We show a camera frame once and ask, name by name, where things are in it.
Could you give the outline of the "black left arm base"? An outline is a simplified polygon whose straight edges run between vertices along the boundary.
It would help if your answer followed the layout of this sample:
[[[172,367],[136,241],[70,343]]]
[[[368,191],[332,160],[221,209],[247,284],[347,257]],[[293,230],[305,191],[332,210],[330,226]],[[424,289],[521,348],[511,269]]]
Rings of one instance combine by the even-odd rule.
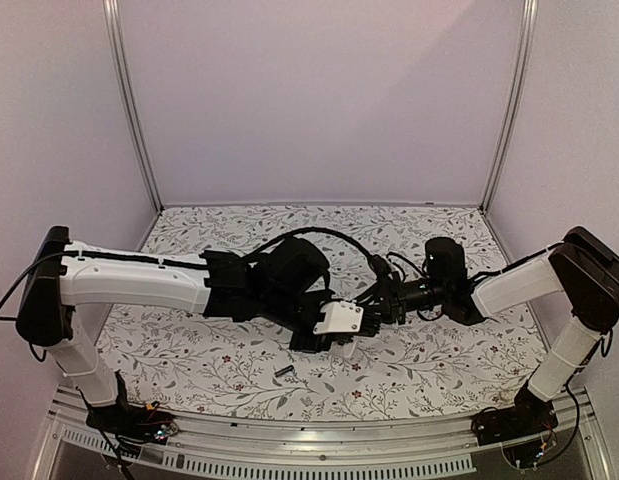
[[[115,372],[117,396],[107,406],[93,406],[85,401],[89,427],[113,434],[118,440],[135,444],[164,445],[179,432],[175,417],[159,409],[159,403],[139,407],[128,402],[127,389],[119,372]]]

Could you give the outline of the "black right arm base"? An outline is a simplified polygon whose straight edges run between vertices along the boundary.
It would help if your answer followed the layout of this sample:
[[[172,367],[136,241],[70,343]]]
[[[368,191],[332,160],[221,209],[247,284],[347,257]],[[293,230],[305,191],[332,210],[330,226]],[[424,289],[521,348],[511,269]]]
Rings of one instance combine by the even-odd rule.
[[[518,391],[512,406],[488,407],[471,419],[471,431],[480,446],[539,434],[557,426],[552,401],[543,401],[531,393],[528,383]]]

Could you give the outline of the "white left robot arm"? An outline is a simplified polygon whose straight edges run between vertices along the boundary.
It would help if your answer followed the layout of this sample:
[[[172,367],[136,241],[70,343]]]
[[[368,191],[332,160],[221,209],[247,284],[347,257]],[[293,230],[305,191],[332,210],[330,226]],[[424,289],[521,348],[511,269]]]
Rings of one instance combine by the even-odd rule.
[[[72,241],[55,226],[12,286],[22,295],[11,320],[23,340],[51,354],[105,424],[127,434],[137,412],[88,339],[77,306],[158,306],[236,322],[262,317],[292,331],[301,348],[322,350],[362,330],[362,307],[312,288],[328,270],[316,247],[289,234],[271,253],[161,256]]]

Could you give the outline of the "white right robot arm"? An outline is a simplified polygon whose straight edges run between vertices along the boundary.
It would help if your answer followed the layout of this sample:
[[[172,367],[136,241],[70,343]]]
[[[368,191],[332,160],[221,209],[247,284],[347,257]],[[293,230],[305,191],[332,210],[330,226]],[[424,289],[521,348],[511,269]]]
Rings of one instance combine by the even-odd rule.
[[[401,323],[411,312],[439,308],[449,319],[473,326],[507,310],[562,296],[570,318],[515,397],[506,427],[526,436],[549,403],[582,370],[619,321],[619,255],[582,226],[562,240],[496,271],[471,274],[464,248],[448,237],[424,247],[423,277],[405,281],[384,267],[366,312]]]

